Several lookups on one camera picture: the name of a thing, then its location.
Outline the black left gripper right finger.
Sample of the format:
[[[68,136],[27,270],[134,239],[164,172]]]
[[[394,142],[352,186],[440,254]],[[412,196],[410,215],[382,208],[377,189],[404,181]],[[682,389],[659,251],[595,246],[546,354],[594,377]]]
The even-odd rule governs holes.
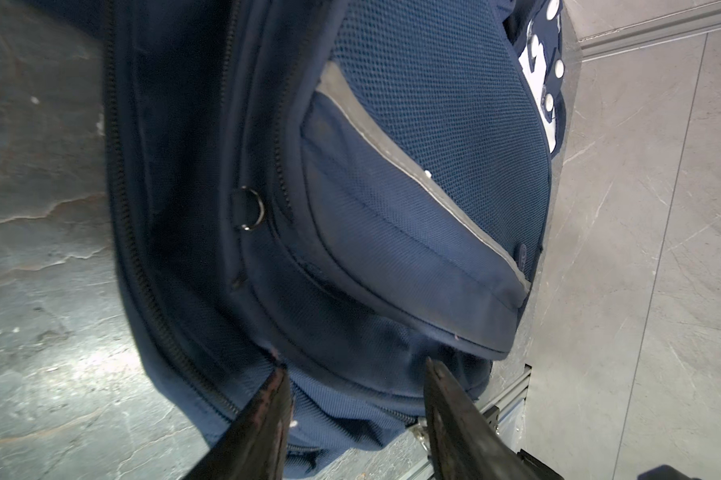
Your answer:
[[[447,366],[429,358],[424,387],[434,476],[442,480],[534,480],[561,476],[541,460],[508,448]]]

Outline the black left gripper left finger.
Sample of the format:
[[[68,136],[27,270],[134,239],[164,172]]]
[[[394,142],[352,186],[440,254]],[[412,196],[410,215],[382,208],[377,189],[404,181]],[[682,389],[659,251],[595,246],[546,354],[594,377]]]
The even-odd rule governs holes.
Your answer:
[[[284,477],[292,422],[288,370],[278,367],[186,480],[278,480]]]

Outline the navy blue student backpack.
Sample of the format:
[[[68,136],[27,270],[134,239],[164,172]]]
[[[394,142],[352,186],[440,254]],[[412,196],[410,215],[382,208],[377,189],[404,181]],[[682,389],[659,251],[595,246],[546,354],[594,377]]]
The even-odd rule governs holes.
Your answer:
[[[309,478],[477,399],[512,350],[566,129],[558,1],[42,1],[104,54],[116,275],[218,459],[260,386]]]

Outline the aluminium frame rails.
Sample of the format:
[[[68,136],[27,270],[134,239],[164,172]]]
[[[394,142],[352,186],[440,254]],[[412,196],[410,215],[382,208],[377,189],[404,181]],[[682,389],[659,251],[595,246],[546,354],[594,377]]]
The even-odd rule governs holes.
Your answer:
[[[721,479],[721,1],[571,1],[545,259],[491,390],[567,479]]]

